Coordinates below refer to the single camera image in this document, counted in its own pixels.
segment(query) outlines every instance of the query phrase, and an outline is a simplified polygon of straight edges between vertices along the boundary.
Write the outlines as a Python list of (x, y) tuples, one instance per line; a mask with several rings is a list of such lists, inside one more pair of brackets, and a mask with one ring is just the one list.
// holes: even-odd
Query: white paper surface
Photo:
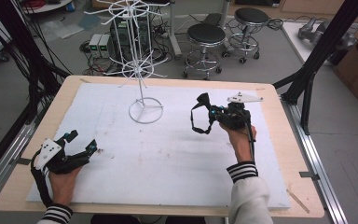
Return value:
[[(54, 139), (77, 130), (79, 136), (66, 145), (67, 155), (84, 151), (92, 139), (103, 151), (95, 152), (80, 172), (73, 202), (229, 206), (233, 184), (226, 169), (236, 163), (232, 145), (218, 122), (210, 134), (193, 132), (190, 110), (204, 92), (211, 105), (227, 106), (228, 96), (239, 91), (255, 95), (243, 90), (143, 88), (144, 97), (158, 99), (164, 112), (158, 121), (141, 124), (129, 115), (131, 104), (141, 97), (139, 86), (82, 84)], [(257, 128), (257, 169), (269, 185), (268, 206), (290, 207), (260, 104), (245, 104)], [(205, 107), (193, 111), (196, 127), (207, 129), (207, 113)], [(35, 184), (27, 201), (40, 201)]]

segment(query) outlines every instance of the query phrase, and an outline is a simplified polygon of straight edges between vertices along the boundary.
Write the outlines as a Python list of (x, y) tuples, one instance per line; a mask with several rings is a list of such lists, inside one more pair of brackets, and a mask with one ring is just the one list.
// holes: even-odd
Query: black stool seat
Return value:
[(187, 30), (187, 35), (190, 39), (201, 44), (216, 44), (223, 41), (226, 37), (222, 29), (208, 23), (199, 23), (191, 26)]
[(269, 20), (269, 16), (257, 9), (252, 7), (242, 7), (235, 11), (235, 19), (240, 23), (264, 23)]

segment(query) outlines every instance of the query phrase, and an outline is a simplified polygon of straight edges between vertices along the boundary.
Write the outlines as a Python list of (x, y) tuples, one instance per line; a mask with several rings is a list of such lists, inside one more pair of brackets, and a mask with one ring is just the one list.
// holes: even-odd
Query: black pole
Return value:
[(296, 105), (298, 97), (304, 92), (301, 127), (306, 134), (310, 134), (308, 124), (313, 80), (324, 61), (333, 52), (338, 41), (346, 34), (357, 17), (358, 0), (345, 0), (304, 65), (291, 76), (273, 84), (275, 89), (278, 89), (292, 82), (289, 90), (282, 95), (282, 99), (292, 105)]

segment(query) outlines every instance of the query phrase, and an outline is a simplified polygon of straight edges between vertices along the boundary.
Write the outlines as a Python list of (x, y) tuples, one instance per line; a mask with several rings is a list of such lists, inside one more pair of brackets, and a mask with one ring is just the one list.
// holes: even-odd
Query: white sleeve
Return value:
[(43, 218), (37, 224), (67, 224), (73, 214), (69, 207), (54, 203), (48, 207)]
[(234, 186), (231, 191), (230, 224), (269, 224), (269, 187), (258, 177), (255, 163), (240, 162), (227, 168)]

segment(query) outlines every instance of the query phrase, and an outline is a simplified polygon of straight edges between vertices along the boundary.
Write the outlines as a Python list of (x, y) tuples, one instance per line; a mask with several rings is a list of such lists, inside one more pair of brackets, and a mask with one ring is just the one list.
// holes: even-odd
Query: wire stand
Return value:
[[(149, 14), (155, 14), (161, 16), (156, 12), (150, 11), (150, 7), (165, 7), (168, 4), (147, 4), (140, 0), (121, 0), (117, 2), (105, 2), (97, 0), (101, 3), (109, 4), (108, 9), (96, 11), (96, 12), (85, 12), (87, 14), (96, 14), (100, 12), (109, 12), (112, 15), (112, 18), (107, 22), (103, 22), (103, 25), (108, 24), (109, 22), (114, 23), (117, 44), (119, 51), (119, 58), (121, 61), (110, 58), (113, 62), (121, 65), (121, 71), (113, 73), (105, 73), (106, 75), (116, 75), (122, 74), (130, 80), (138, 80), (139, 88), (141, 92), (141, 98), (136, 99), (135, 102), (130, 106), (129, 114), (130, 117), (139, 123), (153, 123), (159, 120), (162, 117), (164, 112), (164, 107), (160, 101), (152, 97), (144, 97), (143, 86), (146, 87), (144, 79), (157, 76), (157, 77), (166, 77), (162, 75), (157, 75), (154, 73), (154, 66), (160, 63), (166, 62), (167, 59), (164, 59), (158, 63), (153, 62), (153, 50), (151, 46), (151, 34), (150, 34), (150, 21)], [(122, 45), (120, 43), (120, 36), (117, 31), (117, 20), (115, 18), (121, 18), (125, 20), (127, 25), (128, 36), (130, 37), (130, 50), (131, 50), (131, 61), (127, 61), (123, 54)], [(140, 35), (140, 22), (139, 19), (146, 20), (146, 25), (143, 23), (143, 30), (147, 30), (147, 37)], [(148, 54), (145, 54), (143, 49), (147, 49)]]

